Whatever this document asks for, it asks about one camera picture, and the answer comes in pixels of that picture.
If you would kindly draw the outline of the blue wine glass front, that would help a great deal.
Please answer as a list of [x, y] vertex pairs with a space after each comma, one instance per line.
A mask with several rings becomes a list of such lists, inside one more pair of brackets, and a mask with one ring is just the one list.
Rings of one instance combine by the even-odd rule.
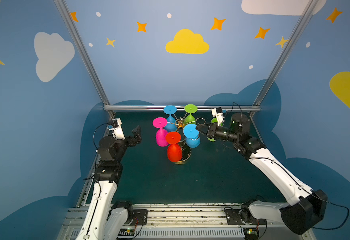
[[185, 142], [190, 148], [197, 148], [200, 145], [199, 131], [195, 124], [188, 124], [183, 129]]

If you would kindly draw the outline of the blue wine glass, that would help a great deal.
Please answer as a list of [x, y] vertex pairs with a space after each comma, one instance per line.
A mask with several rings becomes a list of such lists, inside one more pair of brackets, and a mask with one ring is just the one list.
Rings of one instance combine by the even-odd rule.
[[185, 142], [190, 148], [197, 148], [200, 145], [199, 131], [195, 124], [188, 124], [183, 129]]
[[177, 108], [175, 106], [169, 105], [164, 108], [164, 113], [169, 115], [167, 117], [167, 125], [165, 129], [168, 132], [175, 132], [177, 130], [176, 119], [174, 118], [174, 114], [177, 112]]

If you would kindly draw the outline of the green wine glass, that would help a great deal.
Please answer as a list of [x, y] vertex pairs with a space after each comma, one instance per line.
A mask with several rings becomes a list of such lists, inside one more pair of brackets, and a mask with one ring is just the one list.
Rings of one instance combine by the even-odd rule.
[[197, 112], [197, 106], [193, 105], [193, 104], [188, 104], [188, 105], [186, 105], [184, 107], [184, 110], [187, 113], [187, 116], [184, 119], [184, 123], [186, 125], [188, 125], [188, 124], [196, 124], [196, 119], [195, 119], [195, 117], [192, 114]]
[[215, 124], [217, 124], [217, 118], [213, 118], [211, 120], [211, 123], [208, 126], [208, 130], [207, 130], [207, 139], [210, 142], [215, 142], [214, 139], [214, 130], [215, 130]]

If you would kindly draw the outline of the gold wire wine glass rack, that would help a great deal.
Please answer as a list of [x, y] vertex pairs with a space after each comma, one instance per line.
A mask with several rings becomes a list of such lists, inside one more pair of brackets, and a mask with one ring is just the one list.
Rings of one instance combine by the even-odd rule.
[[[198, 123], [198, 120], [204, 120], [203, 118], [197, 118], [196, 119], [196, 126], [197, 125], [200, 125], [200, 123]], [[176, 130], [176, 132], [178, 132], [179, 134], [180, 134], [180, 136], [181, 136], [181, 140], [180, 140], [180, 142], [179, 142], [179, 145], [180, 145], [180, 147], [181, 147], [181, 149], [182, 149], [182, 159], [179, 161], [179, 162], [172, 162], [172, 163], [174, 163], [174, 164], [176, 164], [176, 165], [184, 165], [189, 159], [190, 159], [190, 157], [191, 157], [191, 155], [192, 155], [192, 150], [193, 149], [196, 149], [196, 148], [190, 148], [187, 144], [186, 144], [186, 142], [185, 142], [185, 136], [184, 136], [184, 134], [183, 134], [183, 129], [184, 129], [184, 127], [183, 128], [180, 128], [180, 131], [179, 130]]]

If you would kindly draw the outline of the red wine glass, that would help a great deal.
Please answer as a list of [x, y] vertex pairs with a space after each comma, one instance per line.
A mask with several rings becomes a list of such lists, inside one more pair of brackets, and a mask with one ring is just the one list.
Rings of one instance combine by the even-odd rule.
[[182, 149], [179, 145], [181, 136], [178, 132], [170, 132], [166, 136], [166, 141], [169, 143], [167, 156], [171, 162], [179, 162], [182, 159]]

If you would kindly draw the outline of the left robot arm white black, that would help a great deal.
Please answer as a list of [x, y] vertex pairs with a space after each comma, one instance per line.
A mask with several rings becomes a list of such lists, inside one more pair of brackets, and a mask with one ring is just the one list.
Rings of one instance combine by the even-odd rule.
[[91, 177], [95, 181], [93, 197], [77, 240], [115, 240], [122, 227], [132, 221], [130, 202], [111, 203], [122, 177], [122, 158], [129, 147], [141, 142], [141, 126], [127, 137], [121, 126], [113, 126], [99, 141], [100, 162]]

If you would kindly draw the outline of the green wine glass back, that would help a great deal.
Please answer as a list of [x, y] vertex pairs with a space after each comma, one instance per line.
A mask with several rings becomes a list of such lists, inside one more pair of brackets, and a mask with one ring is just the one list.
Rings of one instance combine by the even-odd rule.
[[187, 113], [187, 116], [184, 119], [184, 123], [186, 125], [188, 125], [188, 124], [196, 124], [196, 119], [195, 119], [195, 117], [192, 114], [197, 112], [197, 106], [193, 105], [193, 104], [188, 104], [188, 105], [186, 105], [184, 107], [184, 110]]

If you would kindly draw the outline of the blue wine glass back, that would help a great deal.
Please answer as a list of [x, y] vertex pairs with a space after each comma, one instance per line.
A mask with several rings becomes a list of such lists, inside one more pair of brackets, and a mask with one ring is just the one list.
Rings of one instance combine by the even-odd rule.
[[165, 129], [168, 132], [175, 132], [177, 130], [176, 119], [174, 118], [174, 114], [177, 112], [177, 108], [175, 106], [169, 105], [164, 108], [164, 113], [169, 115], [167, 117], [167, 125]]

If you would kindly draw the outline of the left circuit board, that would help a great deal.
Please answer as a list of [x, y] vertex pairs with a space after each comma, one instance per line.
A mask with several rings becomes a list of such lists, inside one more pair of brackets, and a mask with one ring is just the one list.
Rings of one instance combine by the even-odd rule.
[[122, 238], [122, 237], [133, 238], [134, 236], [135, 236], [135, 230], [132, 228], [120, 229], [118, 233], [118, 238]]

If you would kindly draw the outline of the aluminium frame back bar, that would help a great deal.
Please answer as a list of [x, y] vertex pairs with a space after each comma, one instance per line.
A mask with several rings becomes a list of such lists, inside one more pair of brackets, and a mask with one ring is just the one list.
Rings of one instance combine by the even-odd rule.
[[[104, 110], [106, 111], [137, 111], [137, 112], [162, 112], [165, 106], [149, 106], [149, 105], [105, 105]], [[201, 112], [209, 112], [214, 108], [218, 108], [218, 106], [197, 106], [198, 111]], [[260, 106], [241, 106], [238, 107], [236, 104], [233, 106], [222, 106], [222, 110], [224, 111], [235, 111], [235, 112], [259, 112], [261, 110]]]

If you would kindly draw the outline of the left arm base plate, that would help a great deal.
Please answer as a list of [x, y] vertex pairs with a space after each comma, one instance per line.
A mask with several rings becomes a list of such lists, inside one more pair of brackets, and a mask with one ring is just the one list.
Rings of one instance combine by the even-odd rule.
[[146, 226], [148, 222], [148, 210], [147, 209], [134, 209], [133, 215], [130, 220], [127, 221], [128, 226]]

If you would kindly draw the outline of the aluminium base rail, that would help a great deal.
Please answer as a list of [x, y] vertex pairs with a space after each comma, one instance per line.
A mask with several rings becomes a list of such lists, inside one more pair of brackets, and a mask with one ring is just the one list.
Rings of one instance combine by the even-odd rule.
[[[259, 230], [259, 240], [314, 240], [313, 230], [302, 235], [291, 232], [283, 223], [266, 220], [265, 225], [228, 225], [224, 208], [240, 209], [239, 204], [136, 204], [134, 209], [147, 209], [146, 226], [128, 226], [133, 238], [116, 240], [244, 240], [244, 228]], [[89, 207], [69, 209], [59, 240], [77, 240]]]

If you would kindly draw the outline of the aluminium frame left post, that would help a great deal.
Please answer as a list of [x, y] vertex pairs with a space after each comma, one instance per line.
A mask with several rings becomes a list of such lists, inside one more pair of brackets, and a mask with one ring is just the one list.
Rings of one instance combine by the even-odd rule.
[[93, 81], [93, 84], [103, 102], [104, 105], [109, 105], [109, 99], [105, 92], [105, 89], [100, 81], [100, 78], [96, 72], [96, 69], [90, 59], [88, 51], [84, 45], [84, 42], [79, 34], [79, 31], [76, 27], [75, 21], [72, 19], [71, 12], [66, 4], [66, 1], [63, 0], [54, 0], [54, 3], [75, 43], [75, 46], [84, 62], [84, 65]]

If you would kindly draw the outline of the aluminium frame post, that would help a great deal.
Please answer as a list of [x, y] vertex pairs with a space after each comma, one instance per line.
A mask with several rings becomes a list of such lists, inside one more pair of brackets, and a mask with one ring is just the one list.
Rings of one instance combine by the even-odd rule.
[[100, 78], [96, 72], [96, 69], [90, 59], [88, 51], [84, 45], [84, 42], [79, 34], [79, 31], [76, 27], [75, 21], [72, 19], [71, 12], [66, 4], [66, 1], [63, 0], [54, 0], [54, 3], [75, 43], [75, 46], [84, 62], [84, 65], [93, 81], [93, 84], [103, 102], [104, 105], [109, 105], [109, 99], [105, 92], [105, 89], [100, 81]]
[[274, 67], [272, 68], [268, 78], [266, 79], [264, 85], [262, 86], [259, 94], [257, 95], [253, 106], [254, 107], [260, 107], [261, 103], [263, 102], [264, 98], [266, 97], [267, 93], [269, 92], [271, 86], [275, 82], [278, 74], [280, 73], [282, 67], [286, 63], [289, 55], [292, 53], [293, 48], [295, 47], [296, 43], [298, 42], [300, 36], [304, 32], [305, 28], [307, 27], [309, 21], [311, 20], [312, 16], [314, 15], [314, 10], [316, 6], [318, 5], [319, 0], [310, 0], [308, 1], [302, 15], [300, 16], [299, 20], [297, 21], [297, 24], [295, 25], [291, 35], [289, 36], [289, 41], [286, 43], [286, 45], [283, 47], [282, 52], [280, 56], [278, 57]]

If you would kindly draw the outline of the aluminium frame right post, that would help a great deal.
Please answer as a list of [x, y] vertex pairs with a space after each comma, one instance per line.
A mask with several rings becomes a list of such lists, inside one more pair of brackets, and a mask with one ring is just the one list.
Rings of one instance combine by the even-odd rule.
[[289, 36], [289, 41], [286, 43], [286, 45], [283, 47], [282, 52], [280, 56], [278, 57], [274, 67], [272, 68], [268, 78], [266, 79], [264, 85], [262, 86], [259, 94], [257, 95], [253, 106], [254, 107], [260, 107], [261, 103], [263, 102], [264, 98], [266, 97], [267, 93], [269, 92], [271, 86], [275, 82], [278, 74], [280, 73], [282, 67], [286, 63], [289, 55], [292, 53], [293, 48], [295, 47], [296, 43], [298, 42], [300, 36], [304, 32], [305, 28], [307, 27], [309, 21], [311, 20], [312, 16], [314, 15], [314, 10], [316, 6], [318, 5], [319, 0], [310, 0], [308, 1], [302, 15], [300, 16], [299, 20], [297, 21], [297, 24], [295, 25], [291, 35]]

